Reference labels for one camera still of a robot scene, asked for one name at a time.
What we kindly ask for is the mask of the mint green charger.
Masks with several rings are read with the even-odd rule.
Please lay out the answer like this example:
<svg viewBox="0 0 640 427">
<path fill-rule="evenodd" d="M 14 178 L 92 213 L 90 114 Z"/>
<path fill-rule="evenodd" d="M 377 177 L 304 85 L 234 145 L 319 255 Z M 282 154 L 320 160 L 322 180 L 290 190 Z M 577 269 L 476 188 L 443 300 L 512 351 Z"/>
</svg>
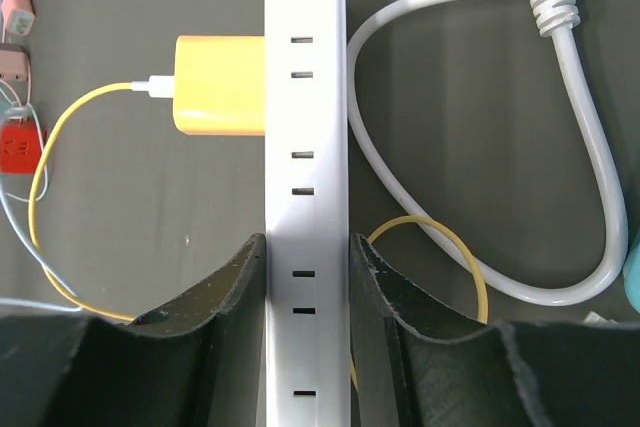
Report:
<svg viewBox="0 0 640 427">
<path fill-rule="evenodd" d="M 14 107 L 12 105 L 2 103 L 0 115 L 2 120 L 11 119 L 14 116 Z"/>
</svg>

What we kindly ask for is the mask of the beige brown charger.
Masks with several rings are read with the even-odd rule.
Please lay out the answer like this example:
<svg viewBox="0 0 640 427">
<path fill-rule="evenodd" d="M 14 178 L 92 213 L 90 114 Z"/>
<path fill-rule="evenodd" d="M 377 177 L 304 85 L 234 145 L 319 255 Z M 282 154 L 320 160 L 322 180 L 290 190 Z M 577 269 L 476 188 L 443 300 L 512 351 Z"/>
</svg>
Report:
<svg viewBox="0 0 640 427">
<path fill-rule="evenodd" d="M 0 75 L 7 82 L 27 81 L 29 62 L 22 46 L 2 43 L 0 47 Z"/>
</svg>

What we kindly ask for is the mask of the white power strip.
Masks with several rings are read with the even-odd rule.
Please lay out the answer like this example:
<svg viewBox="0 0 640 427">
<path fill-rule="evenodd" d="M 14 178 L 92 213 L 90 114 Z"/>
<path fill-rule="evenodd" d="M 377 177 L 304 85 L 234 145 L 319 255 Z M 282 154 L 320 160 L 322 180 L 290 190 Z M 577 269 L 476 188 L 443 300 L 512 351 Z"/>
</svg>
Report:
<svg viewBox="0 0 640 427">
<path fill-rule="evenodd" d="M 351 422 L 345 0 L 264 0 L 266 422 Z"/>
</svg>

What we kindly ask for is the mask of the salmon pink charger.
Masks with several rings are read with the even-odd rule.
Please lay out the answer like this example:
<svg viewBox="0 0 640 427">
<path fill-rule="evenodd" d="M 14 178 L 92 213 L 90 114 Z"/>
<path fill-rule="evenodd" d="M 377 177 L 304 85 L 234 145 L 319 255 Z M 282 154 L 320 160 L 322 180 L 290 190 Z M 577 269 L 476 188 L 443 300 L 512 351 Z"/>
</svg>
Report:
<svg viewBox="0 0 640 427">
<path fill-rule="evenodd" d="M 35 13 L 31 0 L 2 0 L 2 41 L 6 35 L 27 36 L 35 22 Z"/>
</svg>

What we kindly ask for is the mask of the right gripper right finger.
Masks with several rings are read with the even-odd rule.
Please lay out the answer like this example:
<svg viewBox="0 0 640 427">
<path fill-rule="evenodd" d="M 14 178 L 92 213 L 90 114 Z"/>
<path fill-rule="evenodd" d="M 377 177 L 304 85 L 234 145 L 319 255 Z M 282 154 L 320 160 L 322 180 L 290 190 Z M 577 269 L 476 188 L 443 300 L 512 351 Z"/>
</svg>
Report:
<svg viewBox="0 0 640 427">
<path fill-rule="evenodd" d="M 635 426 L 639 328 L 484 325 L 350 240 L 352 350 L 365 426 Z"/>
</svg>

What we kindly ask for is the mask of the yellow charger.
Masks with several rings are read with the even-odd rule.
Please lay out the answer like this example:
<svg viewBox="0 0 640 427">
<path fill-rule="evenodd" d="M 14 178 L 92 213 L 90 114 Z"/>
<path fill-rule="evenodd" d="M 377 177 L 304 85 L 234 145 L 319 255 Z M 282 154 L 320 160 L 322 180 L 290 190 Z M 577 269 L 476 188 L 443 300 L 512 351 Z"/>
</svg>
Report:
<svg viewBox="0 0 640 427">
<path fill-rule="evenodd" d="M 265 61 L 261 36 L 180 36 L 173 120 L 188 135 L 262 136 Z"/>
</svg>

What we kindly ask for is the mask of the red cube adapter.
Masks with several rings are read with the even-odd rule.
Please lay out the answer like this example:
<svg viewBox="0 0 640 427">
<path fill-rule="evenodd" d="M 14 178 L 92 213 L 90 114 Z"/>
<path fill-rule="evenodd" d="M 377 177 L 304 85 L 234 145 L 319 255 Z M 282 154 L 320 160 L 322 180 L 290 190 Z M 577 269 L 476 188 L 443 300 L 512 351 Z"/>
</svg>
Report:
<svg viewBox="0 0 640 427">
<path fill-rule="evenodd" d="M 1 172 L 32 175 L 40 161 L 41 136 L 34 120 L 12 119 L 1 128 Z"/>
</svg>

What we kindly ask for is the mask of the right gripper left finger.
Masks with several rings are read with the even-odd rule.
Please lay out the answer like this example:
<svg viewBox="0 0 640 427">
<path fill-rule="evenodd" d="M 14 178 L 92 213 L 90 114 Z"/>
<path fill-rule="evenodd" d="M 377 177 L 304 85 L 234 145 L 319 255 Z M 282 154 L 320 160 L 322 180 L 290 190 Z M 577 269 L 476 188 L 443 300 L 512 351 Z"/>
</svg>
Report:
<svg viewBox="0 0 640 427">
<path fill-rule="evenodd" d="M 252 426 L 266 293 L 266 240 L 129 324 L 3 315 L 5 426 Z"/>
</svg>

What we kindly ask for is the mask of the teal power strip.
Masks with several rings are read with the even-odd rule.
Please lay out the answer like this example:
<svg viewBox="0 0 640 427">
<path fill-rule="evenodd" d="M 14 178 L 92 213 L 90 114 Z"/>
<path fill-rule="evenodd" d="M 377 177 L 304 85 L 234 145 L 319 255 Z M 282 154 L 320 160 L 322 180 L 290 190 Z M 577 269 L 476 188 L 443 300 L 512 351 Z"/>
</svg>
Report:
<svg viewBox="0 0 640 427">
<path fill-rule="evenodd" d="M 624 290 L 630 305 L 640 312 L 640 233 L 637 233 L 623 266 Z"/>
</svg>

